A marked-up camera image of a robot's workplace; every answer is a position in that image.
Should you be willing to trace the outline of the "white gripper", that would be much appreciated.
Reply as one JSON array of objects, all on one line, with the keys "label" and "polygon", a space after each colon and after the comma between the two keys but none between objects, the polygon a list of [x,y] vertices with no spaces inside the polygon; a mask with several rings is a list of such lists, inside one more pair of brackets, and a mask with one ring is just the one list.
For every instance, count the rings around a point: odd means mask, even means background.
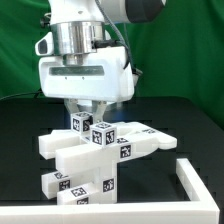
[{"label": "white gripper", "polygon": [[126,64],[126,51],[121,47],[100,48],[87,54],[82,65],[65,66],[60,56],[39,61],[41,88],[45,96],[65,99],[69,114],[79,112],[78,100],[92,102],[93,122],[103,121],[107,102],[132,98],[134,81],[131,66]]}]

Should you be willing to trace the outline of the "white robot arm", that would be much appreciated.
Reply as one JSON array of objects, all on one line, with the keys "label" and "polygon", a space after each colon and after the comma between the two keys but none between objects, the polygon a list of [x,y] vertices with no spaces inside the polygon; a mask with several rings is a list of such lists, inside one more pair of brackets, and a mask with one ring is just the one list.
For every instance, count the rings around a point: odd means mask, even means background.
[{"label": "white robot arm", "polygon": [[118,23],[150,22],[166,0],[48,0],[50,31],[35,45],[45,96],[62,98],[69,112],[90,101],[100,122],[109,102],[127,101],[141,71]]}]

